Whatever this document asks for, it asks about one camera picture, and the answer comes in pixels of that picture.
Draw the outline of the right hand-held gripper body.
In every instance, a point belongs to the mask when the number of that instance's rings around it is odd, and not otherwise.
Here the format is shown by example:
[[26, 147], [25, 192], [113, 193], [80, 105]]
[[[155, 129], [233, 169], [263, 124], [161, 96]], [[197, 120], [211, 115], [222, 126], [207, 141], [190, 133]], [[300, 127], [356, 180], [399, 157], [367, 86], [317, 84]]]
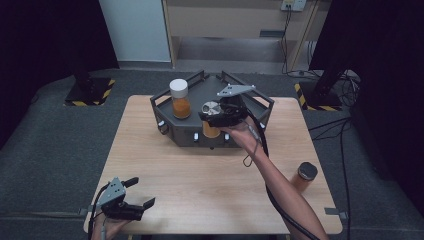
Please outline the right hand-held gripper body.
[[235, 126], [246, 119], [248, 116], [248, 108], [242, 99], [242, 94], [253, 91], [254, 85], [231, 85], [228, 84], [220, 92], [217, 93], [219, 100], [222, 97], [233, 97], [234, 105], [230, 107], [221, 107], [219, 104], [220, 113], [213, 115], [215, 118], [214, 127], [229, 127]]

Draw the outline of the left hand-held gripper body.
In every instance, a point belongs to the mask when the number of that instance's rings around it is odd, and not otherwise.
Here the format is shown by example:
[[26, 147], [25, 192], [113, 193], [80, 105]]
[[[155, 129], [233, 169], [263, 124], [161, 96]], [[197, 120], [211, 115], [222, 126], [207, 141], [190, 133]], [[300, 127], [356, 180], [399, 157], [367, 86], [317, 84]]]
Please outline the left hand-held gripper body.
[[102, 212], [112, 219], [140, 221], [144, 212], [142, 206], [130, 205], [124, 201], [126, 187], [118, 177], [108, 183], [100, 198], [96, 201]]

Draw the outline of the silver-lid spice jar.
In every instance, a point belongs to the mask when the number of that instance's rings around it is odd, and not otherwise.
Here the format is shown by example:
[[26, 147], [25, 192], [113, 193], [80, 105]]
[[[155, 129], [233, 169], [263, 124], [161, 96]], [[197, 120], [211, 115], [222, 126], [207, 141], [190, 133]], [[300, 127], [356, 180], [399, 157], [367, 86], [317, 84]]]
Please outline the silver-lid spice jar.
[[221, 131], [216, 127], [211, 127], [207, 122], [206, 117], [219, 114], [219, 104], [214, 101], [209, 101], [203, 104], [202, 106], [202, 129], [203, 135], [207, 138], [216, 138], [220, 135]]

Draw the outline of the black corner shelf rack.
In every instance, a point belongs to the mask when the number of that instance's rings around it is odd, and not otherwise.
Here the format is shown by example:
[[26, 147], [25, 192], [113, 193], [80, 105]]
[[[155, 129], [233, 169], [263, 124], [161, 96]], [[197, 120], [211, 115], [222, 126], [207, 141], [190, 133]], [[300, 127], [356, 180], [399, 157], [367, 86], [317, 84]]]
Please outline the black corner shelf rack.
[[[219, 97], [217, 93], [228, 84], [249, 84], [227, 72], [211, 76], [200, 71], [188, 77], [186, 81], [188, 83], [191, 114], [185, 119], [178, 119], [173, 115], [172, 97], [169, 88], [150, 98], [158, 130], [180, 147], [235, 148], [237, 144], [224, 132], [221, 132], [216, 138], [205, 137], [199, 113], [202, 113], [204, 103], [209, 101], [218, 103]], [[256, 87], [253, 91], [243, 93], [242, 99], [248, 108], [247, 117], [254, 119], [257, 126], [265, 129], [274, 101], [258, 91]]]

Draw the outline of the white-lid spice jar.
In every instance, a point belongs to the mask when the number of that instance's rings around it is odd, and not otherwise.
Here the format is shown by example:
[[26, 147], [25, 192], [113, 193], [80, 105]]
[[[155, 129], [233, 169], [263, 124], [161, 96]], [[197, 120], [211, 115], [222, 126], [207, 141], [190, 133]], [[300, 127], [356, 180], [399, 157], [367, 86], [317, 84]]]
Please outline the white-lid spice jar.
[[191, 114], [191, 105], [188, 99], [188, 83], [184, 79], [174, 79], [169, 84], [173, 115], [178, 119], [185, 119]]

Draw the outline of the black-lid spice jar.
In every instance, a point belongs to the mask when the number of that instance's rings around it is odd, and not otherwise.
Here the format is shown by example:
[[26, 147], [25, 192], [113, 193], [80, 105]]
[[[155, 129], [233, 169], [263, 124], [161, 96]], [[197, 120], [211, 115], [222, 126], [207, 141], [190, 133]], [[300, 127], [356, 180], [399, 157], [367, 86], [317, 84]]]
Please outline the black-lid spice jar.
[[304, 192], [315, 180], [318, 169], [310, 162], [302, 162], [293, 174], [290, 182], [299, 192]]

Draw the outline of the person's right hand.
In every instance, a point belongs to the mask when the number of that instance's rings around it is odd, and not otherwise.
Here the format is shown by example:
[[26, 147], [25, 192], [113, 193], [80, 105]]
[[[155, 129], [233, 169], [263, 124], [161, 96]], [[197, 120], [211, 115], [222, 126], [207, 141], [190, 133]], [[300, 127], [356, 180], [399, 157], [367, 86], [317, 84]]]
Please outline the person's right hand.
[[266, 157], [259, 140], [258, 130], [250, 117], [236, 126], [221, 127], [220, 130], [228, 133], [254, 162]]

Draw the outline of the person's left hand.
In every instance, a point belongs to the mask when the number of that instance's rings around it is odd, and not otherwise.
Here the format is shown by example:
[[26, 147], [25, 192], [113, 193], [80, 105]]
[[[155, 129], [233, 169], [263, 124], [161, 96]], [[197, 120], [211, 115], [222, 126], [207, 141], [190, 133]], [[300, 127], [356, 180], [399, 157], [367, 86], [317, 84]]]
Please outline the person's left hand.
[[130, 220], [110, 219], [100, 215], [94, 220], [90, 240], [113, 240], [129, 223]]

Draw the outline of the wooden cabinet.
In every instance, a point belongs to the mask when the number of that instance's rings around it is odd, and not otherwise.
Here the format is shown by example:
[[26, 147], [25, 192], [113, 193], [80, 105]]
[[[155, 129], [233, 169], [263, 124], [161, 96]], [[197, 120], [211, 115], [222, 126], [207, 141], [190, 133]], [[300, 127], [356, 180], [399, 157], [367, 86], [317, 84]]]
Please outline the wooden cabinet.
[[258, 39], [283, 31], [287, 69], [296, 68], [307, 41], [319, 38], [332, 0], [307, 0], [301, 12], [282, 11], [282, 0], [162, 0], [171, 61], [184, 37]]

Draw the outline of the black stand with striped base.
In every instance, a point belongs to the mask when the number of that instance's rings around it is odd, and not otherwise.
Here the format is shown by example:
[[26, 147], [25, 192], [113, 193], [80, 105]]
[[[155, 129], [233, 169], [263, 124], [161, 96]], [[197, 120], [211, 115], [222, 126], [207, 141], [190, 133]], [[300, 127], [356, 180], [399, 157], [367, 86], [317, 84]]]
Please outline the black stand with striped base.
[[65, 104], [67, 106], [102, 105], [109, 96], [115, 81], [111, 78], [92, 77], [73, 50], [67, 52], [67, 58], [75, 83], [65, 98]]
[[342, 102], [332, 88], [344, 71], [341, 65], [330, 65], [316, 82], [297, 83], [295, 90], [301, 107], [304, 110], [340, 111]]

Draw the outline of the white panel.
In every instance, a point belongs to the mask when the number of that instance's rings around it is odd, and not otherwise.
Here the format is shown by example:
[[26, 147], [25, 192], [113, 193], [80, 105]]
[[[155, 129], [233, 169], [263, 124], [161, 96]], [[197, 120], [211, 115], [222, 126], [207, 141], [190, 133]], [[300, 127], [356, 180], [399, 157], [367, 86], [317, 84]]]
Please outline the white panel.
[[99, 0], [118, 61], [171, 62], [162, 0]]

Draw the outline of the black curtain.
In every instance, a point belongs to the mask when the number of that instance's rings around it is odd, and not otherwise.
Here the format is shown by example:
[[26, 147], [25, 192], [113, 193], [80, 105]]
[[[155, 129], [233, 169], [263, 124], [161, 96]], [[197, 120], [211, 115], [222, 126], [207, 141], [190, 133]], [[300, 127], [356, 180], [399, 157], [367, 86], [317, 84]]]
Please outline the black curtain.
[[332, 0], [310, 68], [360, 78], [351, 109], [379, 174], [424, 216], [424, 0]]
[[39, 88], [73, 76], [69, 50], [89, 74], [118, 66], [99, 0], [0, 0], [0, 148]]

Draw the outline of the white wall power outlet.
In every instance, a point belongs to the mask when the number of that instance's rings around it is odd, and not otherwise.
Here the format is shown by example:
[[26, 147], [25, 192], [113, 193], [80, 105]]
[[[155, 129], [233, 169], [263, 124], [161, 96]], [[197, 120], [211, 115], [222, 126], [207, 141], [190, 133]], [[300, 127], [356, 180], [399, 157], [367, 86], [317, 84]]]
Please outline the white wall power outlet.
[[306, 6], [307, 0], [282, 0], [282, 11], [301, 12]]

